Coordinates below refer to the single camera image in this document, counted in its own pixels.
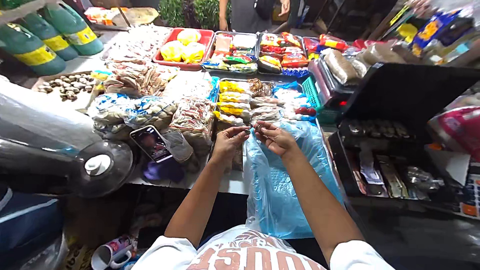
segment white t-shirt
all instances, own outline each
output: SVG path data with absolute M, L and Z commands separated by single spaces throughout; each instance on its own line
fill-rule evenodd
M 288 243 L 239 225 L 217 234 L 198 250 L 186 238 L 160 236 L 132 270 L 325 270 Z M 338 244 L 331 270 L 392 270 L 364 241 Z

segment smartphone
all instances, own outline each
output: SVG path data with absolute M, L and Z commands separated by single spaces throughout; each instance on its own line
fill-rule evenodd
M 130 138 L 145 152 L 153 161 L 159 163 L 172 158 L 165 142 L 158 130 L 152 126 L 144 126 L 130 132 Z

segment person's hand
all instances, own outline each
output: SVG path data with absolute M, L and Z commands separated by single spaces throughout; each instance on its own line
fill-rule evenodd
M 290 0 L 280 0 L 282 3 L 282 12 L 278 15 L 279 17 L 290 12 Z
M 265 121 L 258 121 L 262 125 L 260 132 L 255 136 L 264 143 L 269 150 L 282 157 L 286 152 L 297 149 L 298 145 L 290 133 Z
M 219 18 L 220 31 L 228 31 L 227 19 Z
M 215 148 L 211 160 L 225 166 L 232 163 L 235 149 L 249 137 L 250 130 L 246 126 L 234 126 L 216 135 Z

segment red plastic tray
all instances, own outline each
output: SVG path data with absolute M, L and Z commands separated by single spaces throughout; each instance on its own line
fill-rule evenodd
M 168 38 L 163 42 L 162 46 L 169 41 L 177 40 L 177 35 L 183 29 L 185 29 L 185 28 L 182 28 L 182 27 L 174 28 L 172 30 L 172 32 L 170 33 L 170 36 L 168 36 Z M 202 37 L 200 38 L 200 40 L 198 42 L 205 45 L 204 57 L 200 61 L 200 63 L 203 63 L 205 61 L 205 59 L 207 58 L 208 48 L 210 47 L 210 43 L 212 43 L 214 32 L 212 30 L 205 30 L 205 29 L 196 29 L 196 30 L 198 32 L 200 32 L 200 34 L 202 35 Z M 162 65 L 165 65 L 165 66 L 180 67 L 181 70 L 197 71 L 197 70 L 202 69 L 202 66 L 200 65 L 200 63 L 185 64 L 183 62 L 164 61 L 163 57 L 162 57 L 162 54 L 160 53 L 160 50 L 158 50 L 156 52 L 155 56 L 153 57 L 153 62 L 162 64 Z

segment mug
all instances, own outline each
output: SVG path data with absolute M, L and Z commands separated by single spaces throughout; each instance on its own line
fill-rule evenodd
M 127 235 L 123 235 L 119 238 L 113 239 L 105 245 L 101 245 L 95 250 L 92 255 L 92 269 L 104 270 L 109 266 L 112 269 L 118 269 L 130 260 L 130 258 L 132 257 L 132 249 L 133 241 Z M 127 256 L 126 260 L 124 260 L 123 262 L 115 261 L 117 259 L 120 259 L 124 255 Z

